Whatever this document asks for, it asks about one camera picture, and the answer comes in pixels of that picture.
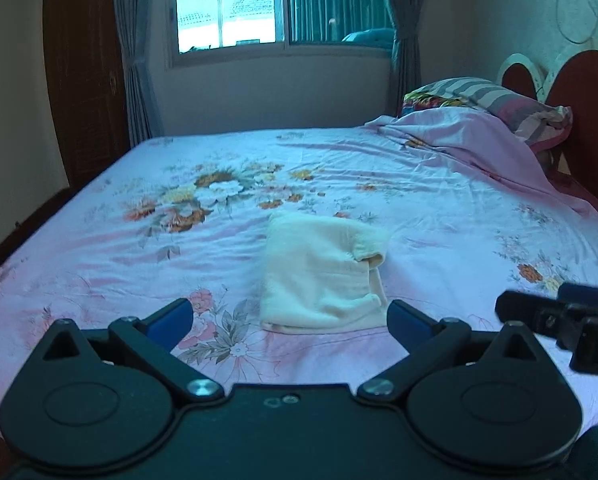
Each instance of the window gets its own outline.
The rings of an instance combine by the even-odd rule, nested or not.
[[[385,0],[173,0],[173,7],[177,55],[261,43],[390,50],[394,40]]]

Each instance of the triangular cutout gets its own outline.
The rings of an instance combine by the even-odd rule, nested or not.
[[[537,361],[535,353],[527,345],[526,340],[519,334],[514,334],[510,337],[503,356],[524,361]]]
[[[76,357],[78,355],[79,349],[72,339],[70,332],[60,332],[50,344],[50,348],[47,349],[44,361]]]

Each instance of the folded towel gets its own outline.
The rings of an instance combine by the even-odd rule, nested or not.
[[[260,320],[287,334],[385,326],[377,267],[390,233],[355,220],[276,212],[270,217]]]

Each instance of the striped pillow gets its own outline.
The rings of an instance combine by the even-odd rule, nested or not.
[[[494,115],[502,120],[512,133],[524,140],[535,153],[549,150],[564,142],[572,127],[572,110],[569,107],[553,108],[544,105],[486,79],[444,79],[423,86],[416,92],[444,99],[459,98],[466,101],[470,107]]]

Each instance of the window pane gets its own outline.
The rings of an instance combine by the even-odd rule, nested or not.
[[[180,52],[220,46],[217,0],[177,0],[177,22]]]
[[[277,40],[275,0],[221,0],[221,9],[223,46]]]
[[[290,0],[289,6],[292,41],[393,46],[385,0]]]

